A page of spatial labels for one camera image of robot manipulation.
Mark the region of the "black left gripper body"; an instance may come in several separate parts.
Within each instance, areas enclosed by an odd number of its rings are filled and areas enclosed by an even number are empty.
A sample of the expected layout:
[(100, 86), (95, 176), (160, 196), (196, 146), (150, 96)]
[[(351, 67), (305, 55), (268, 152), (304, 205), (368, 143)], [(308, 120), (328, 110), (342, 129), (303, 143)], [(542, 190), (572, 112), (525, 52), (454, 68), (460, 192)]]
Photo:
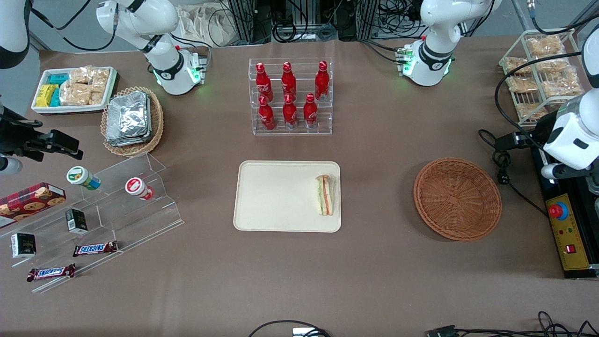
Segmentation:
[(537, 122), (535, 128), (531, 132), (531, 138), (533, 139), (532, 148), (541, 149), (549, 139), (549, 136), (553, 130), (556, 122), (556, 112), (549, 113)]

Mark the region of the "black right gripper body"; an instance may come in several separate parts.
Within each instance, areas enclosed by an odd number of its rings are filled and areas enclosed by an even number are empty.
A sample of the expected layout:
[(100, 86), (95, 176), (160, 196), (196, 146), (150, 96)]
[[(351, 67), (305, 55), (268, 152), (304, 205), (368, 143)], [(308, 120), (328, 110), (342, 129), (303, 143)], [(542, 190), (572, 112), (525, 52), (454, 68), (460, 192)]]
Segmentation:
[(28, 142), (36, 142), (42, 135), (36, 130), (43, 126), (41, 121), (26, 119), (6, 107), (1, 108), (0, 117), (0, 153), (2, 155), (43, 159), (43, 152), (27, 147)]

